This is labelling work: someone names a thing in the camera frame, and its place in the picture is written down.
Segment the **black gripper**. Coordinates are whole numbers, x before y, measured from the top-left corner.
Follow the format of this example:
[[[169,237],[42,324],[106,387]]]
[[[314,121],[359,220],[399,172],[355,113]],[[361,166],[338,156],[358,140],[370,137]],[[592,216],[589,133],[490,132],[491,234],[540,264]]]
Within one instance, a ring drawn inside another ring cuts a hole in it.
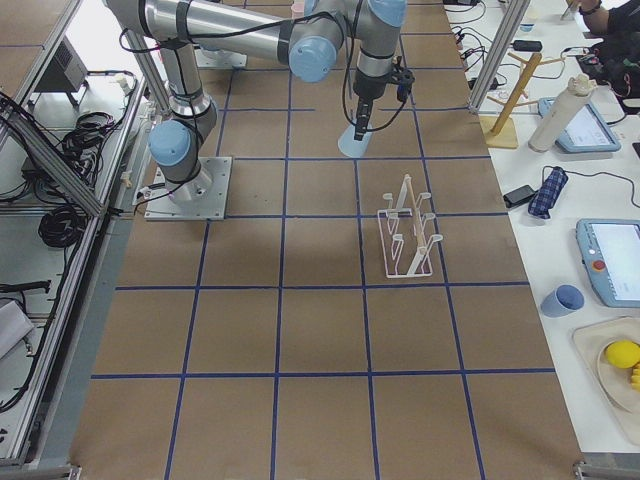
[[[367,52],[358,54],[354,93],[358,97],[353,138],[365,140],[371,136],[369,120],[373,103],[386,89],[393,71],[393,55],[373,56]]]

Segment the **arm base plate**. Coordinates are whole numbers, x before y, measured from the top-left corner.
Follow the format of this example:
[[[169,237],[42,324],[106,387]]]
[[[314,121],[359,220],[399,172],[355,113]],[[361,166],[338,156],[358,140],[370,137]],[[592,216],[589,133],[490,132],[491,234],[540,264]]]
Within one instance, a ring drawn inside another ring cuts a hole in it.
[[[232,170],[232,157],[200,157],[199,175],[176,192],[177,187],[166,184],[159,167],[156,168],[154,183],[159,188],[147,187],[143,199],[144,218],[148,221],[200,221],[223,220],[226,213],[227,194]]]
[[[245,69],[247,56],[227,50],[196,49],[195,57],[200,69],[233,70]]]

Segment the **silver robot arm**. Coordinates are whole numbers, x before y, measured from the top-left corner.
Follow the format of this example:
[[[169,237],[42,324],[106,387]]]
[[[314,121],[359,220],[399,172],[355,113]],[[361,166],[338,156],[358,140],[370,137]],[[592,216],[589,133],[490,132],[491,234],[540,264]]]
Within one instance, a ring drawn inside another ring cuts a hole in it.
[[[199,151],[217,121],[201,67],[244,67],[249,57],[277,62],[307,83],[322,81],[344,45],[358,46],[356,112],[346,135],[367,144],[373,104],[387,85],[404,102],[412,74],[394,54],[406,14],[404,1],[302,1],[301,16],[279,18],[214,1],[109,1],[124,33],[155,41],[166,72],[169,120],[155,127],[149,149],[165,182],[165,199],[180,214],[217,216],[226,192]]]

